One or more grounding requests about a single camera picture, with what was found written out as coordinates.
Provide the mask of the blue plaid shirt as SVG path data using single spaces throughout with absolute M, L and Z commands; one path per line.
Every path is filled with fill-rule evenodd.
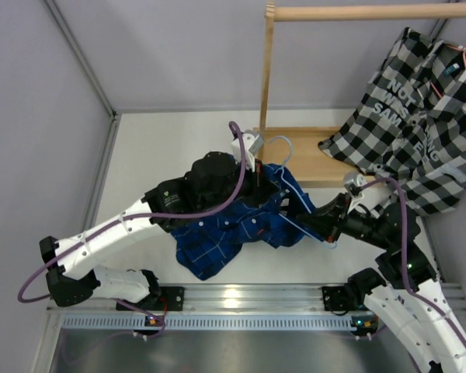
M 285 187 L 275 171 L 280 165 L 265 164 L 263 172 L 280 191 L 265 204 L 250 206 L 236 200 L 223 211 L 195 221 L 171 232 L 176 240 L 176 259 L 196 278 L 205 281 L 217 275 L 242 250 L 246 243 L 264 242 L 274 249 L 298 244 L 305 235 L 283 219 L 312 213 L 315 205 L 287 168 L 285 177 L 302 193 L 311 212 L 296 205 L 294 197 L 285 194 Z

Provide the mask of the light blue wire hanger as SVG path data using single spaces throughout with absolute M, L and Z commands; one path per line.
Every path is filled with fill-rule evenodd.
M 268 141 L 269 144 L 274 143 L 277 140 L 283 140 L 287 143 L 289 152 L 286 158 L 281 162 L 279 168 L 275 171 L 275 173 L 279 174 L 280 181 L 282 182 L 283 186 L 285 187 L 285 194 L 288 197 L 294 197 L 296 205 L 300 205 L 305 212 L 311 212 L 310 207 L 306 203 L 306 200 L 302 196 L 302 193 L 292 184 L 287 178 L 285 177 L 285 173 L 287 171 L 287 163 L 290 161 L 293 152 L 294 146 L 290 139 L 284 135 L 276 135 L 272 139 Z M 326 249 L 334 250 L 338 247 L 337 243 L 329 243 L 326 242 L 320 235 L 316 235 L 315 233 L 309 232 L 306 228 L 303 228 L 299 223 L 297 223 L 294 218 L 289 218 L 287 216 L 283 216 L 283 219 L 294 226 L 298 231 L 302 232 L 305 236 L 310 239 L 313 239 L 319 243 L 321 243 Z

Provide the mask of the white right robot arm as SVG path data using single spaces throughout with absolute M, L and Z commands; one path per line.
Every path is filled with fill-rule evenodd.
M 350 207 L 350 195 L 297 216 L 328 242 L 348 235 L 382 249 L 377 268 L 366 268 L 344 284 L 346 300 L 374 313 L 407 350 L 421 372 L 466 372 L 466 332 L 443 293 L 429 259 L 416 245 L 413 212 L 400 202 L 374 217 Z

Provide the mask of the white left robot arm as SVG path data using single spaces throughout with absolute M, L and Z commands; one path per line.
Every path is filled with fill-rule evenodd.
M 116 298 L 153 309 L 162 291 L 150 270 L 115 270 L 104 267 L 103 261 L 136 242 L 194 223 L 197 214 L 212 211 L 230 196 L 235 197 L 233 207 L 258 207 L 276 190 L 260 161 L 242 171 L 232 155 L 209 152 L 184 176 L 161 182 L 116 217 L 69 239 L 42 239 L 50 296 L 59 307 Z

